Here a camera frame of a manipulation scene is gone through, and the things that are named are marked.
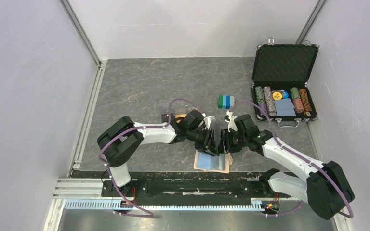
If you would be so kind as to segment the cream leather card holder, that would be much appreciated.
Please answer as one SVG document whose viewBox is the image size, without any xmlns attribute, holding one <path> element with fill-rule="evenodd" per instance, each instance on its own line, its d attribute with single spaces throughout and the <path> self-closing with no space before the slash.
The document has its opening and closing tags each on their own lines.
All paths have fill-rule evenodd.
<svg viewBox="0 0 370 231">
<path fill-rule="evenodd" d="M 196 170 L 228 174 L 232 164 L 233 158 L 230 153 L 212 156 L 201 151 L 196 151 L 193 168 Z"/>
</svg>

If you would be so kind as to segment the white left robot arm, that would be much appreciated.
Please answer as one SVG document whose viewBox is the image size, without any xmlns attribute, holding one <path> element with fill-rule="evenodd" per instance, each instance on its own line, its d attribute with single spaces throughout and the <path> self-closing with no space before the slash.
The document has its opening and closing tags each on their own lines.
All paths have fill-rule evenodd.
<svg viewBox="0 0 370 231">
<path fill-rule="evenodd" d="M 197 151 L 219 156 L 210 121 L 210 117 L 198 110 L 192 110 L 184 117 L 169 116 L 168 121 L 161 124 L 142 124 L 128 116 L 119 119 L 97 138 L 99 158 L 107 167 L 115 192 L 126 196 L 132 191 L 127 162 L 140 145 L 189 140 Z"/>
</svg>

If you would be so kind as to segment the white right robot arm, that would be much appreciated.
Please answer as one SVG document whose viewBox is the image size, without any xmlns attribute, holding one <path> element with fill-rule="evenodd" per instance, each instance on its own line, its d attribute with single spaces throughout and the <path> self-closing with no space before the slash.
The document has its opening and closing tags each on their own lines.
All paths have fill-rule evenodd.
<svg viewBox="0 0 370 231">
<path fill-rule="evenodd" d="M 293 173 L 287 175 L 275 168 L 265 172 L 259 178 L 262 195 L 282 193 L 295 197 L 326 220 L 340 214 L 344 208 L 348 210 L 348 218 L 354 216 L 349 204 L 354 201 L 355 194 L 338 163 L 313 159 L 290 147 L 271 131 L 260 131 L 248 114 L 234 116 L 227 111 L 225 121 L 228 128 L 221 131 L 218 147 L 221 152 L 236 153 L 247 147 Z"/>
</svg>

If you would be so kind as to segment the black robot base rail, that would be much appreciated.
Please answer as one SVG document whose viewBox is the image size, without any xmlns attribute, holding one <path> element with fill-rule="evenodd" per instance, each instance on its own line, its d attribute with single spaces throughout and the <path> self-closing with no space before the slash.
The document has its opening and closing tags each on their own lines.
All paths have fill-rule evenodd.
<svg viewBox="0 0 370 231">
<path fill-rule="evenodd" d="M 252 198 L 276 198 L 261 172 L 132 172 L 120 188 L 140 206 L 249 205 Z"/>
</svg>

